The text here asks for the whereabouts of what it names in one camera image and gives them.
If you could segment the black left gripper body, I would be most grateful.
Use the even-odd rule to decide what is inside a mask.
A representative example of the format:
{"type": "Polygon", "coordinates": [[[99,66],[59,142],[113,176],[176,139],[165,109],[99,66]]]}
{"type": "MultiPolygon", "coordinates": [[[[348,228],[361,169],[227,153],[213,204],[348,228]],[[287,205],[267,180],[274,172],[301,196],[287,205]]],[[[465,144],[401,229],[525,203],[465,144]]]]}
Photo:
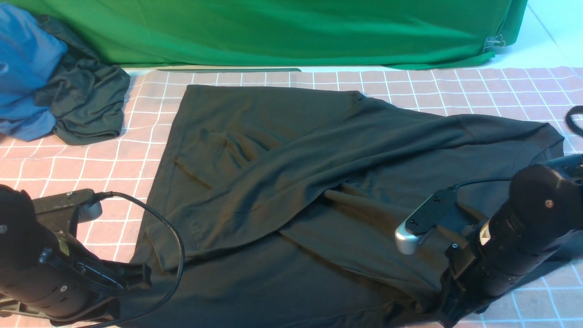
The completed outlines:
{"type": "Polygon", "coordinates": [[[119,318],[127,266],[100,260],[81,244],[53,236],[47,246],[9,247],[1,255],[1,316],[53,325],[119,318]]]}

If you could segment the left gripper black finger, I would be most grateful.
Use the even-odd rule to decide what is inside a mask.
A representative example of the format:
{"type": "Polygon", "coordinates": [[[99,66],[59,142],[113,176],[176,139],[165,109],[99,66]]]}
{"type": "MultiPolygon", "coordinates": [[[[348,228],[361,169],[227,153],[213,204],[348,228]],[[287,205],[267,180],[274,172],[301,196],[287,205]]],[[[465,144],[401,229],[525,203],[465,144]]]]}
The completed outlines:
{"type": "Polygon", "coordinates": [[[117,263],[118,287],[120,291],[131,289],[149,289],[152,286],[150,266],[146,264],[117,263]]]}

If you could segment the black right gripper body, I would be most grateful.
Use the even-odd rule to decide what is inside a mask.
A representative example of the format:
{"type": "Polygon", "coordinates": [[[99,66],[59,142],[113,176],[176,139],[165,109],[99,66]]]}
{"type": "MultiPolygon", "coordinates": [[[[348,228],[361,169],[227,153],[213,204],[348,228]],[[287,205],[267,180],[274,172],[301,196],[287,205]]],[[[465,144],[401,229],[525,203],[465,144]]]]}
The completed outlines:
{"type": "Polygon", "coordinates": [[[509,223],[485,223],[468,243],[446,251],[449,266],[441,277],[440,307],[435,319],[444,328],[485,311],[516,288],[538,266],[537,237],[509,223]]]}

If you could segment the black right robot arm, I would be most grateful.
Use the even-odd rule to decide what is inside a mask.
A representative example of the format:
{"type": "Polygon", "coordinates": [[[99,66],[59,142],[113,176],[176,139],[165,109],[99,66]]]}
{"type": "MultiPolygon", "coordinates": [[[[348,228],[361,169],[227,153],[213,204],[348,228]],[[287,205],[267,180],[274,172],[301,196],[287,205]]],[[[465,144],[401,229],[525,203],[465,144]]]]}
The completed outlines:
{"type": "Polygon", "coordinates": [[[581,230],[581,155],[520,170],[501,208],[469,233],[464,247],[452,244],[446,250],[435,321],[451,328],[485,310],[581,230]]]}

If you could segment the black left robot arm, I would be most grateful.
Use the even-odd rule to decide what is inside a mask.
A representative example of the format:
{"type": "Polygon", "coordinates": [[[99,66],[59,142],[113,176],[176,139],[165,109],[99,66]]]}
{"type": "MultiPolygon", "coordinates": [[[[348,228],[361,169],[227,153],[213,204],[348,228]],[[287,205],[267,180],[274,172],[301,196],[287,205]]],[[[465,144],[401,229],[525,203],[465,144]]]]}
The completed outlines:
{"type": "Polygon", "coordinates": [[[56,327],[120,318],[122,296],[150,288],[146,264],[100,259],[77,239],[81,222],[102,214],[92,189],[32,199],[3,185],[0,214],[1,315],[56,327]]]}

